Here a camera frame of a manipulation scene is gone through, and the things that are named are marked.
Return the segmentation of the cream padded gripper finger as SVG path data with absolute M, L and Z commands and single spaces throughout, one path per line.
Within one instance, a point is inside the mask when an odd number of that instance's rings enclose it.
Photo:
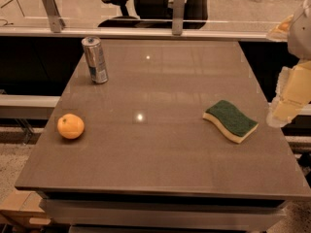
M 283 67 L 275 92 L 266 122 L 271 127 L 284 127 L 311 102 L 311 61 Z

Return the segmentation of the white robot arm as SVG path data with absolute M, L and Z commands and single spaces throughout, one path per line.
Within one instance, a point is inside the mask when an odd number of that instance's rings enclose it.
M 289 53 L 298 58 L 293 68 L 282 68 L 266 118 L 269 126 L 283 127 L 311 102 L 311 0 L 304 0 L 266 38 L 286 42 Z

